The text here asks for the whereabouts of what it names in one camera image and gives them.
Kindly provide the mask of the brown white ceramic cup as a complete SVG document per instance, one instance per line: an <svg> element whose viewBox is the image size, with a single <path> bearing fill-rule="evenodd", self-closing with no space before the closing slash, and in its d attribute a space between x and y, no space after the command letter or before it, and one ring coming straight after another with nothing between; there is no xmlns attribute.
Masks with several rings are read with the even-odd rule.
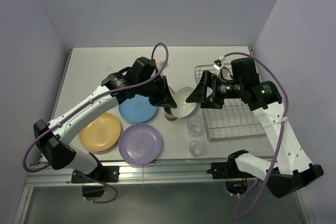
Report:
<svg viewBox="0 0 336 224"><path fill-rule="evenodd" d="M164 108L164 115L168 121L175 121L177 119L177 117L172 114L171 108Z"/></svg>

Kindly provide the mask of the white ceramic bowl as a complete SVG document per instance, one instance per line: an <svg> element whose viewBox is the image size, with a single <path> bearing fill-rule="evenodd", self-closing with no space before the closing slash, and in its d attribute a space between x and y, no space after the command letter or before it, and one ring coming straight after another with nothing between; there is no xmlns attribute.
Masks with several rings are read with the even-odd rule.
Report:
<svg viewBox="0 0 336 224"><path fill-rule="evenodd" d="M171 113L176 118L186 118L194 115L200 108L198 103L187 103L186 99L193 92L191 87L183 87L176 91L173 95L173 99L177 104L176 109L171 109Z"/></svg>

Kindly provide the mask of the flower patterned small dish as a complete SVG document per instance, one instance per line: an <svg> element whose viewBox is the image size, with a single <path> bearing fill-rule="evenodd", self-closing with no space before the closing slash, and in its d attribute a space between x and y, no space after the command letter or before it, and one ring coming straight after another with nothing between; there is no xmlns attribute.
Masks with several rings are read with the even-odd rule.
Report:
<svg viewBox="0 0 336 224"><path fill-rule="evenodd" d="M174 90L173 90L171 87L169 87L169 92L170 92L170 96L171 96L172 98L174 98L174 94L175 94L175 92L174 92Z"/></svg>

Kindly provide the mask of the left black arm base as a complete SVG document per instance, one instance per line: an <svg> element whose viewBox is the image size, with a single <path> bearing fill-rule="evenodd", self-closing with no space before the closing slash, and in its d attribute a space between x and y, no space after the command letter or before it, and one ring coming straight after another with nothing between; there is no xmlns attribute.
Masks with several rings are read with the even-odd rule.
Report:
<svg viewBox="0 0 336 224"><path fill-rule="evenodd" d="M112 202L117 198L118 191L114 186L108 183L118 182L119 170L119 166L98 166L88 175L74 170L71 177L71 183L83 184L82 195L87 201L96 204ZM99 201L98 198L101 198L104 193L112 193L113 197L109 200Z"/></svg>

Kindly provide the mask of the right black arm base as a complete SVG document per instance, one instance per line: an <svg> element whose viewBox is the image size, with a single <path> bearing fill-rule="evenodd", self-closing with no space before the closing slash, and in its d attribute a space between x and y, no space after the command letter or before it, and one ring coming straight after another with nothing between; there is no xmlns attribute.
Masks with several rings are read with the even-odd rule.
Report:
<svg viewBox="0 0 336 224"><path fill-rule="evenodd" d="M240 196L248 189L249 175L231 168L227 162L211 163L211 168L206 172L212 176L212 179L223 180L230 196Z"/></svg>

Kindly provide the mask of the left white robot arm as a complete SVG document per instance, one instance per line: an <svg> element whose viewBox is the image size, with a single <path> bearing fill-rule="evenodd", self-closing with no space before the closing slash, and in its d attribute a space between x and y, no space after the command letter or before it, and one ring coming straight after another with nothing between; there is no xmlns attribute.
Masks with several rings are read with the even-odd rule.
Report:
<svg viewBox="0 0 336 224"><path fill-rule="evenodd" d="M102 176L98 159L69 144L100 115L136 95L147 97L152 106L177 107L166 76L161 75L153 60L140 57L132 66L109 74L87 98L60 117L48 123L37 121L33 126L36 146L54 170L70 167L89 181L98 181Z"/></svg>

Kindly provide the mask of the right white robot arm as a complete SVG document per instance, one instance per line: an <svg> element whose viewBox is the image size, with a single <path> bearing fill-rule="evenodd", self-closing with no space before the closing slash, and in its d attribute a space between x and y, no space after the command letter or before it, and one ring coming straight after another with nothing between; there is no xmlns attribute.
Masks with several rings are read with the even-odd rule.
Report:
<svg viewBox="0 0 336 224"><path fill-rule="evenodd" d="M239 58L231 63L232 76L222 74L224 64L214 62L218 73L203 72L195 90L186 98L187 103L199 103L202 109L222 109L226 99L240 99L262 125L272 148L276 162L240 150L228 156L224 163L212 163L207 173L214 179L237 178L250 175L266 182L277 198L286 196L312 183L324 174L321 165L314 164L299 144L285 116L287 108L278 86L271 81L261 82L255 62L251 58Z"/></svg>

